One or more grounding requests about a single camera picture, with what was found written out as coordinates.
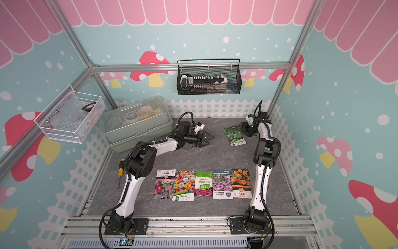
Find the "pink aster flower seed packet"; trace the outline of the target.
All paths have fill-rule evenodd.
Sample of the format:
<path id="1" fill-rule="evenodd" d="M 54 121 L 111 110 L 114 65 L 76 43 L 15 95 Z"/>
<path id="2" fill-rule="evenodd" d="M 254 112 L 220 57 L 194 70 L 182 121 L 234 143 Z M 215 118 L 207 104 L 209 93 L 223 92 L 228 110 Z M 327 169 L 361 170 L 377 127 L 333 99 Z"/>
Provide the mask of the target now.
<path id="1" fill-rule="evenodd" d="M 175 192 L 176 170 L 158 170 L 154 188 L 154 199 L 170 199 Z"/>

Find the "orange black seed packet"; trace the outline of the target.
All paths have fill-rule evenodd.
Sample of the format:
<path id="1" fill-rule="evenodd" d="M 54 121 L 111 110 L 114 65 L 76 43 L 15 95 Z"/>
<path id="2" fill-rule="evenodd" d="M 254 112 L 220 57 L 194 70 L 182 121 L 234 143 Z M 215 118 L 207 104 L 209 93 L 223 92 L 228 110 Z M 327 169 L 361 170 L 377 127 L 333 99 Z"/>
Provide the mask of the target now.
<path id="1" fill-rule="evenodd" d="M 232 188 L 234 199 L 251 199 L 250 174 L 247 169 L 232 169 Z"/>

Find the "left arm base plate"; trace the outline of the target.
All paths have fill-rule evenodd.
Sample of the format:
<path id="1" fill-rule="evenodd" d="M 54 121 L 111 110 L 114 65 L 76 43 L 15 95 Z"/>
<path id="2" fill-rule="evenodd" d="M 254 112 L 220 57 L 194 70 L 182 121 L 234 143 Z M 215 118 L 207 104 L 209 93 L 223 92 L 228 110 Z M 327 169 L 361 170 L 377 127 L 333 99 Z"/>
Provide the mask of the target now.
<path id="1" fill-rule="evenodd" d="M 149 219 L 128 218 L 118 221 L 111 218 L 105 228 L 105 235 L 146 235 Z"/>

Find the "green white seed packet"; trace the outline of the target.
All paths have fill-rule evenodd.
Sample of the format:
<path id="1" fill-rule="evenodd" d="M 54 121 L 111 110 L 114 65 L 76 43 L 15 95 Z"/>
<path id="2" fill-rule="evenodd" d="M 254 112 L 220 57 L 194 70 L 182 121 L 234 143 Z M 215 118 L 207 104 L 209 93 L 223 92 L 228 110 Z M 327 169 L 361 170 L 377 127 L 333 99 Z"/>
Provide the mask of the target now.
<path id="1" fill-rule="evenodd" d="M 195 195 L 212 197 L 214 176 L 212 172 L 197 171 L 195 174 Z"/>

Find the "purple flower seed packet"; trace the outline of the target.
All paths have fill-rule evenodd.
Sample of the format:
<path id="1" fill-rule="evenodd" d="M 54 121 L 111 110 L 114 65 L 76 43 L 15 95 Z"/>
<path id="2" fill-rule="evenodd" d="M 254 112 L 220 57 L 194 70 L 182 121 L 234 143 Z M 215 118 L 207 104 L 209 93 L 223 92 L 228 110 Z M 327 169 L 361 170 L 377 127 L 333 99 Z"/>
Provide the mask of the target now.
<path id="1" fill-rule="evenodd" d="M 212 198 L 233 199 L 231 170 L 213 170 Z"/>

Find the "mixed rose flower seed packet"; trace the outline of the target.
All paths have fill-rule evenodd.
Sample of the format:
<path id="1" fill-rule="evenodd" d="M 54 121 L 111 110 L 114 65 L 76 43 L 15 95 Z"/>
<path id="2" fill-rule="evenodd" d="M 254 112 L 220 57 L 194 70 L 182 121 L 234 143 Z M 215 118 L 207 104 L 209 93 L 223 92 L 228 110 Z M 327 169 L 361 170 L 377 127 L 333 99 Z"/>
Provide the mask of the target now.
<path id="1" fill-rule="evenodd" d="M 176 171 L 173 201 L 193 202 L 195 193 L 195 174 L 191 171 Z"/>

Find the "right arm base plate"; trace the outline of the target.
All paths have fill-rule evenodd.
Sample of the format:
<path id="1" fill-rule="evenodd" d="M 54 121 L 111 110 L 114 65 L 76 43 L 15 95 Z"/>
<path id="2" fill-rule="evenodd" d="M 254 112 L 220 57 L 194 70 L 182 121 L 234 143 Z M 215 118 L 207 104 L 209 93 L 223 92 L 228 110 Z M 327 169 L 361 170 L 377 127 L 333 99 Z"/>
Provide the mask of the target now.
<path id="1" fill-rule="evenodd" d="M 264 226 L 245 222 L 242 216 L 229 216 L 227 218 L 227 226 L 230 228 L 231 234 L 260 234 L 268 236 L 273 233 L 270 222 L 266 222 Z"/>

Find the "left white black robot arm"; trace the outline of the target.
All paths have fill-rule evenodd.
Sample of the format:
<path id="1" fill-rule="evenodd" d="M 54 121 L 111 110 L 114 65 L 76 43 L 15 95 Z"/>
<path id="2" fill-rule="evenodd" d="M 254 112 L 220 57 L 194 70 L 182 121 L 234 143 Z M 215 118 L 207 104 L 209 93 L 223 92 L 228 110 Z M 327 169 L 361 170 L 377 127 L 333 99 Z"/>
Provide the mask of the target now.
<path id="1" fill-rule="evenodd" d="M 165 138 L 158 141 L 138 142 L 119 166 L 126 176 L 126 181 L 119 202 L 103 214 L 98 233 L 103 228 L 110 228 L 116 233 L 129 235 L 136 227 L 133 220 L 135 202 L 141 185 L 154 166 L 157 156 L 179 150 L 186 144 L 202 148 L 210 144 L 215 137 L 204 130 L 205 125 L 195 122 L 192 112 L 185 112 L 179 117 L 175 128 Z"/>

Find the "dark green vegetable seed packet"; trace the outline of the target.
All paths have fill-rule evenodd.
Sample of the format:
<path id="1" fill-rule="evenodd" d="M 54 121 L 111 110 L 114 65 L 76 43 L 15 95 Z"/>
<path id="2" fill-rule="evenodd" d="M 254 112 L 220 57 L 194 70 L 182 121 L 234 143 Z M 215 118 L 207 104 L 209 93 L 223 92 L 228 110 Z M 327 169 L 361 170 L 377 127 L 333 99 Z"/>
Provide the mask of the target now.
<path id="1" fill-rule="evenodd" d="M 241 130 L 237 126 L 223 128 L 223 132 L 228 138 L 229 144 L 232 147 L 246 144 L 243 134 L 241 133 Z"/>

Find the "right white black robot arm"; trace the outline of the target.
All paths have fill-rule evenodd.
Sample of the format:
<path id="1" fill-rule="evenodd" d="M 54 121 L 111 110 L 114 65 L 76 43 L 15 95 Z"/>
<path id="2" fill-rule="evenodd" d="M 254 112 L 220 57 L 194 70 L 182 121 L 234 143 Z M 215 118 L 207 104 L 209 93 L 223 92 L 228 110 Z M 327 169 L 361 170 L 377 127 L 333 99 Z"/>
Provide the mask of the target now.
<path id="1" fill-rule="evenodd" d="M 266 205 L 266 194 L 272 168 L 280 155 L 281 143 L 271 132 L 272 122 L 266 112 L 248 115 L 244 131 L 249 135 L 259 135 L 254 153 L 256 179 L 254 193 L 244 217 L 244 228 L 248 233 L 273 233 L 273 221 Z"/>

